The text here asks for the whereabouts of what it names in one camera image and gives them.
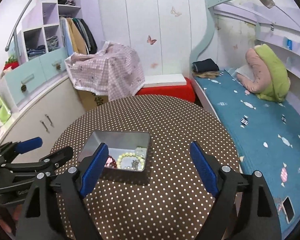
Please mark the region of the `person's left hand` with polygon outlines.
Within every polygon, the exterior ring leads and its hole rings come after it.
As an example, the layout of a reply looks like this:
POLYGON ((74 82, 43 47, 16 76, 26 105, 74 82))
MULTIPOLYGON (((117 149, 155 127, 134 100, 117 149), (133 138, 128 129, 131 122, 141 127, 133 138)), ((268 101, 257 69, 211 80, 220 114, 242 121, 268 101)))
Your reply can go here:
POLYGON ((10 236, 15 236, 22 207, 22 204, 10 207, 0 206, 0 226, 10 236))

